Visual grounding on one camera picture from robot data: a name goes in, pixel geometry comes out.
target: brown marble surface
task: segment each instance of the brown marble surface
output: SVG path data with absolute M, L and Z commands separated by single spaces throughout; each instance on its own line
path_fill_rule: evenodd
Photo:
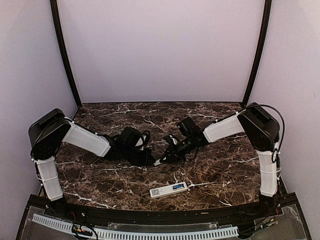
M 162 156 L 169 133 L 184 137 L 176 123 L 190 116 L 200 127 L 238 111 L 238 103 L 151 102 L 84 104 L 74 120 L 100 134 L 120 134 L 126 126 L 149 130 L 148 147 Z M 200 148 L 195 160 L 157 167 L 130 166 L 63 144 L 56 156 L 60 183 L 70 203 L 141 211 L 182 211 L 219 208 L 258 201 L 259 161 L 243 134 Z M 149 190 L 185 181 L 188 191 L 151 199 Z

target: white backdrop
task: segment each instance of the white backdrop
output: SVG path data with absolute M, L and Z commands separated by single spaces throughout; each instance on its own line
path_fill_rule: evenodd
M 263 0 L 58 3 L 82 102 L 242 101 Z

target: black vertical post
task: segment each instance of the black vertical post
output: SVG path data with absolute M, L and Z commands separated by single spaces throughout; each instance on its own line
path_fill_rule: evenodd
M 249 81 L 246 86 L 246 90 L 245 90 L 244 97 L 242 100 L 243 106 L 246 106 L 248 104 L 252 89 L 255 84 L 262 52 L 263 52 L 264 45 L 265 45 L 266 35 L 267 35 L 267 29 L 268 29 L 268 23 L 269 23 L 270 11 L 271 11 L 271 3 L 272 3 L 272 0 L 265 0 L 265 2 L 264 2 L 264 10 L 263 10 L 263 17 L 262 17 L 258 45 L 256 47 L 256 52 L 255 52 L 255 56 L 254 56 L 254 61 L 253 61 Z
M 71 71 L 71 66 L 70 66 L 70 62 L 69 62 L 69 58 L 68 58 L 68 54 L 67 54 L 67 49 L 66 49 L 66 45 L 65 45 L 65 41 L 64 41 L 64 36 L 63 36 L 62 28 L 61 28 L 61 23 L 60 23 L 57 0 L 50 0 L 50 4 L 51 4 L 51 12 L 52 12 L 53 24 L 54 24 L 54 28 L 55 28 L 55 34 L 56 34 L 56 38 L 57 38 L 58 45 L 60 48 L 60 54 L 61 54 L 61 58 L 63 61 L 65 73 L 66 73 L 66 76 L 69 81 L 69 85 L 70 85 L 70 88 L 71 88 L 71 91 L 73 94 L 74 101 L 75 101 L 77 107 L 79 108 L 82 105 L 82 103 L 81 103 L 81 99 L 80 99 L 80 96 L 79 96 L 79 93 L 77 90 L 74 76 Z

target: white rectangular object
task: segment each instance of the white rectangular object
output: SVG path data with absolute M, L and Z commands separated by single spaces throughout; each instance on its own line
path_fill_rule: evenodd
M 176 184 L 162 186 L 154 189 L 150 189 L 150 196 L 152 199 L 168 196 L 171 194 L 177 194 L 188 190 L 188 186 L 185 181 Z

